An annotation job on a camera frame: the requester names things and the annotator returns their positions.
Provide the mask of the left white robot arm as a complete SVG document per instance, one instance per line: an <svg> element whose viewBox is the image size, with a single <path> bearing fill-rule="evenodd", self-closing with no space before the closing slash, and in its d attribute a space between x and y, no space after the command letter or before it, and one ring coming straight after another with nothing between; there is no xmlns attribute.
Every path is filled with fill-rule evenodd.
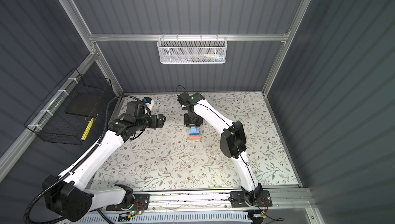
<svg viewBox="0 0 395 224"><path fill-rule="evenodd" d="M97 170L128 139L135 139L146 129L162 128L166 118L153 115L153 100L132 97L126 111L118 118L106 117L105 128L99 139L70 167L58 176L49 176L43 182L46 207L62 219L78 221L91 211L107 206L122 210L133 209L133 190L123 184L115 184L99 191L87 190L87 185Z"/></svg>

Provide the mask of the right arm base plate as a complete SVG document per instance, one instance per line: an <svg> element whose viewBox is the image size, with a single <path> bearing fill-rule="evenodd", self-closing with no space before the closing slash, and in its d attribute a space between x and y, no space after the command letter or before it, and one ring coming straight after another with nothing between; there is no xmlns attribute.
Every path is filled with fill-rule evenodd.
<svg viewBox="0 0 395 224"><path fill-rule="evenodd" d="M269 191L262 191L258 194L250 194L243 191L232 191L228 197L228 201L233 208L247 208L247 207L272 207L272 198Z"/></svg>

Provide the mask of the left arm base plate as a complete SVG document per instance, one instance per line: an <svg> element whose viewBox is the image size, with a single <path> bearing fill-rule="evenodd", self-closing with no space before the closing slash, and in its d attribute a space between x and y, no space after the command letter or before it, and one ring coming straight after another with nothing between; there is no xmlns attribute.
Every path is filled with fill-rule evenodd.
<svg viewBox="0 0 395 224"><path fill-rule="evenodd" d="M149 194L133 194L131 203L120 203L106 207L106 211L145 211L150 202Z"/></svg>

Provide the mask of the light blue cube block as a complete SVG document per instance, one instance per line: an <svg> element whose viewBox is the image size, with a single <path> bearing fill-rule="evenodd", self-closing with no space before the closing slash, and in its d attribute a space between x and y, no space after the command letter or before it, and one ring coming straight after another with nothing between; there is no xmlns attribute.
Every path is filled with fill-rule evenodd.
<svg viewBox="0 0 395 224"><path fill-rule="evenodd" d="M198 133L198 132L199 132L198 129L194 127L190 129L190 133Z"/></svg>

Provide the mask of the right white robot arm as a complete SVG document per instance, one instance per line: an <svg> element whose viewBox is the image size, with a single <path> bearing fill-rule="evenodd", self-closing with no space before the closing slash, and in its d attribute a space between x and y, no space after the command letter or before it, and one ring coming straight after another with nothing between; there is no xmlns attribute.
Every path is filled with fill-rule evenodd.
<svg viewBox="0 0 395 224"><path fill-rule="evenodd" d="M186 116L191 126L194 126L195 120L203 119L220 135L220 150L234 163L240 176L244 200L248 205L255 206L263 187L255 177L248 159L243 124L223 116L198 92L191 96L187 92L179 94L178 103L187 111Z"/></svg>

